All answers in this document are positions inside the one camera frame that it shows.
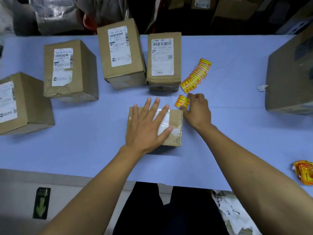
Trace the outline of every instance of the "hand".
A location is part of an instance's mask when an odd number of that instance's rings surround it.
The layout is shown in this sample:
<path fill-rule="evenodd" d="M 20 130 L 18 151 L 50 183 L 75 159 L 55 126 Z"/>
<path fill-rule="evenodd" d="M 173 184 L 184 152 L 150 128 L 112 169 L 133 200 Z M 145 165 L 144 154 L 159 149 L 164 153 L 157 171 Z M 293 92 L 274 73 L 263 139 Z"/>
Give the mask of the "hand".
<path fill-rule="evenodd" d="M 184 111 L 184 118 L 197 132 L 205 126 L 213 126 L 211 124 L 211 111 L 209 110 L 208 101 L 203 94 L 188 93 L 190 99 L 190 110 L 181 106 Z"/>
<path fill-rule="evenodd" d="M 149 110 L 151 98 L 149 97 L 138 115 L 138 107 L 134 105 L 131 124 L 126 135 L 126 145 L 130 146 L 142 157 L 160 146 L 170 135 L 173 127 L 169 126 L 159 136 L 159 126 L 169 109 L 169 105 L 163 107 L 157 117 L 153 117 L 159 107 L 160 99 L 157 97 Z"/>

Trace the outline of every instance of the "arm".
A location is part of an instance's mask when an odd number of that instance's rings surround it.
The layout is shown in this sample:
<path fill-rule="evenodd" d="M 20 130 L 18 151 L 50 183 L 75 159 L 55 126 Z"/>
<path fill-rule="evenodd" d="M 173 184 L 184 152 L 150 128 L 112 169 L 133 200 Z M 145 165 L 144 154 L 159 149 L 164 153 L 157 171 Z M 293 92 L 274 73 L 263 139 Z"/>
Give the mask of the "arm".
<path fill-rule="evenodd" d="M 173 130 L 168 127 L 159 136 L 158 128 L 169 106 L 166 105 L 153 121 L 160 99 L 149 110 L 148 98 L 140 115 L 135 105 L 126 145 L 112 161 L 93 178 L 40 235 L 103 235 L 111 219 L 126 179 L 140 158 L 160 146 Z"/>
<path fill-rule="evenodd" d="M 244 149 L 211 124 L 203 94 L 189 94 L 186 121 L 208 145 L 227 182 L 247 213 L 265 234 L 309 234 L 313 199 L 292 179 Z"/>

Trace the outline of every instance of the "person's legs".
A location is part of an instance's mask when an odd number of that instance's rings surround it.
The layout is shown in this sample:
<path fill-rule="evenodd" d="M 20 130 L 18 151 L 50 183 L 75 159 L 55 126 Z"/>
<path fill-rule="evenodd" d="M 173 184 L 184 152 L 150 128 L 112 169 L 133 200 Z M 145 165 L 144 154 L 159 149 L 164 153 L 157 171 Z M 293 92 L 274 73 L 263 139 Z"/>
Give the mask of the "person's legs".
<path fill-rule="evenodd" d="M 136 182 L 117 220 L 113 235 L 159 234 L 163 203 L 155 183 Z"/>
<path fill-rule="evenodd" d="M 188 216 L 188 234 L 229 235 L 213 198 L 206 189 L 174 186 L 170 204 Z"/>

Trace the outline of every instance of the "right hand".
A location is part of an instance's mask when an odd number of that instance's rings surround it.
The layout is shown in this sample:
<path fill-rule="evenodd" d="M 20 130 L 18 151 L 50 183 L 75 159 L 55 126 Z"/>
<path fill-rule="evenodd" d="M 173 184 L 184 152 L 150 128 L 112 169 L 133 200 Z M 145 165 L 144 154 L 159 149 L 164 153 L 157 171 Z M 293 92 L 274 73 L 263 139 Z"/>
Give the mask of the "right hand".
<path fill-rule="evenodd" d="M 190 99 L 190 110 L 181 106 L 180 109 L 184 111 L 184 118 L 196 131 L 205 126 L 213 126 L 211 123 L 211 111 L 209 110 L 208 100 L 204 98 L 203 94 L 188 93 Z"/>

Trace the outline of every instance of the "light blue table surface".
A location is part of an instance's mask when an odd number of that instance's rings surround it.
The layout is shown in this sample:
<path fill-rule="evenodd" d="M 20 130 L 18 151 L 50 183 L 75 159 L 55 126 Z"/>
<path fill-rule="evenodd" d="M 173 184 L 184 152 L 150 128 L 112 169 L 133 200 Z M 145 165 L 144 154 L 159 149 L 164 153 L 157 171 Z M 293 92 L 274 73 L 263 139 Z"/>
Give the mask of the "light blue table surface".
<path fill-rule="evenodd" d="M 270 113 L 264 108 L 268 56 L 292 36 L 183 36 L 182 80 L 200 58 L 212 62 L 206 79 L 192 93 L 204 93 L 212 122 L 231 139 L 298 182 L 291 164 L 313 161 L 313 119 Z M 146 86 L 114 90 L 103 79 L 97 36 L 8 37 L 1 78 L 22 71 L 44 78 L 43 46 L 81 39 L 97 56 L 100 99 L 80 105 L 52 100 L 56 126 L 21 136 L 0 137 L 0 168 L 76 176 L 95 176 L 125 143 L 128 110 L 148 96 L 161 105 L 176 93 L 149 92 Z M 147 36 L 141 36 L 147 62 Z M 211 152 L 183 123 L 181 148 L 161 148 L 143 157 L 128 180 L 230 190 Z M 311 196 L 313 186 L 301 185 Z"/>

